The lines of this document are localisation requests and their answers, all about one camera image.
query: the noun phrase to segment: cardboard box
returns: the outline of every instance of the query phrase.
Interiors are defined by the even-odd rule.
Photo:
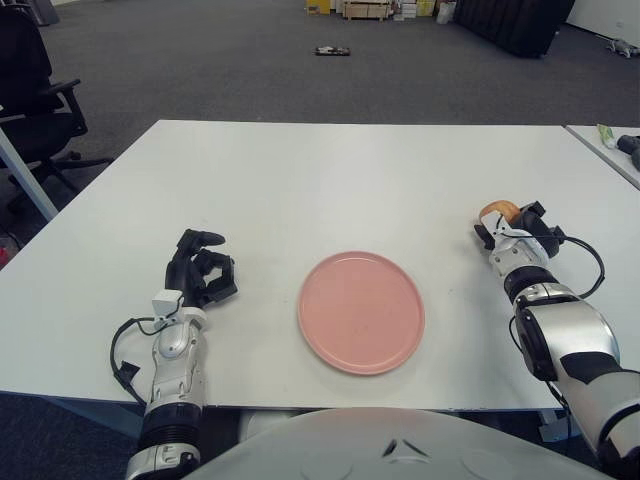
[[[369,5],[367,16],[369,18],[387,18],[388,14],[389,10],[386,5]]]
[[[345,18],[367,18],[369,5],[366,3],[345,3],[342,16]]]
[[[435,0],[418,0],[416,15],[418,17],[433,17]]]
[[[329,15],[331,13],[331,0],[307,0],[307,13],[309,15]]]

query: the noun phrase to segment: robotic arm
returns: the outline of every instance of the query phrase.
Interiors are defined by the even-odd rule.
[[[541,219],[544,213],[538,202],[522,209],[494,202],[480,213],[476,233],[491,250],[489,261],[513,303],[527,368],[561,392],[608,473],[638,478],[640,372],[620,366],[609,325],[583,299],[604,276],[579,296],[546,269],[565,240],[581,241],[566,237],[559,227],[548,228]]]
[[[204,405],[200,330],[202,308],[237,292],[233,260],[204,247],[221,245],[215,233],[187,230],[167,265],[165,289],[153,299],[156,367],[138,453],[129,460],[127,480],[181,478],[200,464],[199,424]],[[205,282],[214,268],[221,275]]]

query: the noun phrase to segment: pink plate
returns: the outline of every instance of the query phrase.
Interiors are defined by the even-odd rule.
[[[375,375],[401,365],[416,350],[424,308],[415,285],[395,263],[345,252],[320,262],[305,280],[298,323],[327,363]]]

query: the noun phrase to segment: green item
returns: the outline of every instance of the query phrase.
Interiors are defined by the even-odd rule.
[[[597,125],[598,132],[600,132],[600,139],[605,147],[614,149],[616,148],[616,139],[613,137],[613,131],[611,131],[611,127],[607,127],[606,125]]]

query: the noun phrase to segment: orange object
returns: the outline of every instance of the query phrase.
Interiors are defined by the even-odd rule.
[[[520,209],[516,204],[510,202],[509,200],[496,200],[495,202],[491,202],[489,205],[480,210],[480,215],[478,215],[478,218],[482,219],[482,217],[494,210],[497,210],[502,215],[504,215],[504,219],[508,223],[511,223],[520,214]]]

